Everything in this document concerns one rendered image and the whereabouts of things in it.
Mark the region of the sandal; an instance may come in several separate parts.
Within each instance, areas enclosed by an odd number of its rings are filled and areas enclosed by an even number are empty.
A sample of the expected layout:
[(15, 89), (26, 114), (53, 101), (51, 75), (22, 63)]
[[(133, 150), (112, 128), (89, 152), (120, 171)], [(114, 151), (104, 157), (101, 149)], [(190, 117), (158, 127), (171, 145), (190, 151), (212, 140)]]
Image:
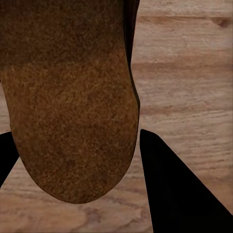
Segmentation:
[(0, 82), (19, 156), (58, 200), (95, 201), (126, 174), (140, 99), (140, 0), (0, 0)]

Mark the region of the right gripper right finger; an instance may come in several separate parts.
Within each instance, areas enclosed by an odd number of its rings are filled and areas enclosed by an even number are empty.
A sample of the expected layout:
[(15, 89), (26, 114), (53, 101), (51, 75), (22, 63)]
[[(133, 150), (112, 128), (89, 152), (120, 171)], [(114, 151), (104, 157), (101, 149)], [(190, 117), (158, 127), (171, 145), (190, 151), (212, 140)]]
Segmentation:
[(155, 133), (140, 130), (154, 233), (233, 233), (233, 215)]

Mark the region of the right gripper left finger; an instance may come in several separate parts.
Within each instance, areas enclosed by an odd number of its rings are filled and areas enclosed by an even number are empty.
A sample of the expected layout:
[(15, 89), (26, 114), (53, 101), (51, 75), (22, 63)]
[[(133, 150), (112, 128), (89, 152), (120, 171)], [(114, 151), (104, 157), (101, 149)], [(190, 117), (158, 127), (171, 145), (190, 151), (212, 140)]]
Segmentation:
[(0, 188), (19, 158), (12, 132), (0, 134)]

